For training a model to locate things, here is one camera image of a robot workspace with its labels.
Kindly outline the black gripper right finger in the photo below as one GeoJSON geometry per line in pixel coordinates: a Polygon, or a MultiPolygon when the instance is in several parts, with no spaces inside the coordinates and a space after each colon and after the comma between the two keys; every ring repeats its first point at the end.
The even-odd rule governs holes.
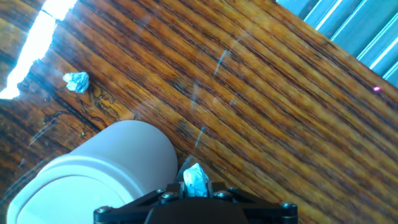
{"type": "Polygon", "coordinates": [[[207,183],[208,196],[232,202],[245,214],[249,223],[297,224],[298,206],[290,202],[269,202],[224,182],[207,183]]]}

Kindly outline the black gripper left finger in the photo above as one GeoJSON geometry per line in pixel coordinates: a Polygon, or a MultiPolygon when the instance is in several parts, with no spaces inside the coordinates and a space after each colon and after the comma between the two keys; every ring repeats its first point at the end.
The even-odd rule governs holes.
{"type": "Polygon", "coordinates": [[[183,199],[186,184],[183,172],[189,167],[190,158],[186,158],[172,184],[158,189],[130,202],[120,208],[102,206],[93,212],[93,223],[144,223],[149,212],[157,206],[183,199]]]}

